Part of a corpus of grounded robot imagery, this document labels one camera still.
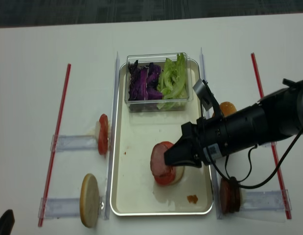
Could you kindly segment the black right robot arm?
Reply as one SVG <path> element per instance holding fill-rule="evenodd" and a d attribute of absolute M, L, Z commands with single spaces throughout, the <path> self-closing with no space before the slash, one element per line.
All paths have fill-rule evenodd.
<path fill-rule="evenodd" d="M 303 129 L 303 80 L 284 79 L 283 84 L 287 87 L 224 116 L 207 83 L 197 81 L 193 90 L 205 110 L 214 109 L 214 117 L 183 124 L 181 138 L 164 153 L 165 164 L 200 168 L 254 145 L 298 134 Z"/>

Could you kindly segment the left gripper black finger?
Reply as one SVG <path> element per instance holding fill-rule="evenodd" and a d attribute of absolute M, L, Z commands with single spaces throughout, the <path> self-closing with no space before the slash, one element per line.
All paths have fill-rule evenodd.
<path fill-rule="evenodd" d="M 12 209 L 7 210 L 0 218 L 0 235 L 11 235 L 15 223 Z"/>

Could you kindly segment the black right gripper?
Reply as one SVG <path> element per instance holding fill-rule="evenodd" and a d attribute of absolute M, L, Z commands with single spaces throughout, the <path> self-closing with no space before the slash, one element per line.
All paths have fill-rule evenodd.
<path fill-rule="evenodd" d="M 225 118 L 205 119 L 181 126 L 182 137 L 164 153 L 167 166 L 191 166 L 201 168 L 217 159 L 228 156 L 228 132 Z"/>

